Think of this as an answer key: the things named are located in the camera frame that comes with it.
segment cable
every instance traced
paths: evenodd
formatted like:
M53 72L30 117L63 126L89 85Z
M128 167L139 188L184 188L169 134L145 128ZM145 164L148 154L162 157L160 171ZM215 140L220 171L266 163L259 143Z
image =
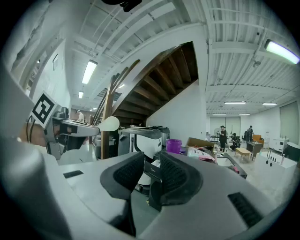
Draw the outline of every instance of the cable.
M35 121L36 121L36 120L34 119L33 122L32 122L32 125L31 125L31 127L30 127L30 131L29 131L29 142L31 142L31 134L32 134L33 125L34 125Z
M29 138L28 138L28 123L29 123L29 121L30 121L31 118L32 118L32 115L28 118L27 124L26 124L26 139L27 139L27 142L29 142Z

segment wooden table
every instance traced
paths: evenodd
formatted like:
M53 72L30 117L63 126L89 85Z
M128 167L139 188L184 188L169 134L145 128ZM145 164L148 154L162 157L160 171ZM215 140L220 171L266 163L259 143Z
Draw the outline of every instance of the wooden table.
M248 151L247 149L236 148L235 149L235 155L236 155L237 152L240 154L240 158L242 158L242 156L247 156L248 155L248 159L250 160L250 154L251 154L251 152Z

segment person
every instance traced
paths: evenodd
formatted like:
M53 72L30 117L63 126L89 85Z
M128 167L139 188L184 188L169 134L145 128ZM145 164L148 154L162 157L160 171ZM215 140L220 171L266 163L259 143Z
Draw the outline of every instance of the person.
M225 150L226 140L227 140L227 132L225 130L225 127L222 125L221 133L220 133L220 147L223 149L223 152Z
M245 140L246 142L250 141L250 128L247 129L247 131L245 132Z
M82 112L80 112L80 110L78 109L78 110L76 111L76 113L78 114L78 120L77 120L77 122L82 122L82 123L84 123L84 116L83 116Z
M238 141L238 137L236 136L236 133L234 133L232 137L232 146L230 146L232 151L235 151L235 149L238 147Z
M252 136L254 134L253 130L252 130L252 126L250 126L249 131L250 131L250 133L249 133L250 134L250 138L249 139L250 139L250 142L252 142Z

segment chair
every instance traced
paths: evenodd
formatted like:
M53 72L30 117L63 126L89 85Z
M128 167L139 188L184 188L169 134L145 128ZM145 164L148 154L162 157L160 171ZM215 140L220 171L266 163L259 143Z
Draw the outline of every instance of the chair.
M258 143L262 143L262 145L264 144L264 140L262 139L261 135L253 135L253 141L256 141Z

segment vent slot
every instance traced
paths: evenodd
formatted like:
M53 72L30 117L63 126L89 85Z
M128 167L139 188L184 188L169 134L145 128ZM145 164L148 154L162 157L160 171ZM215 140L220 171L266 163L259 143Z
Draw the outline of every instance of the vent slot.
M242 219L248 227L252 227L262 220L262 216L252 206L252 204L241 193L228 195L229 200L235 206Z

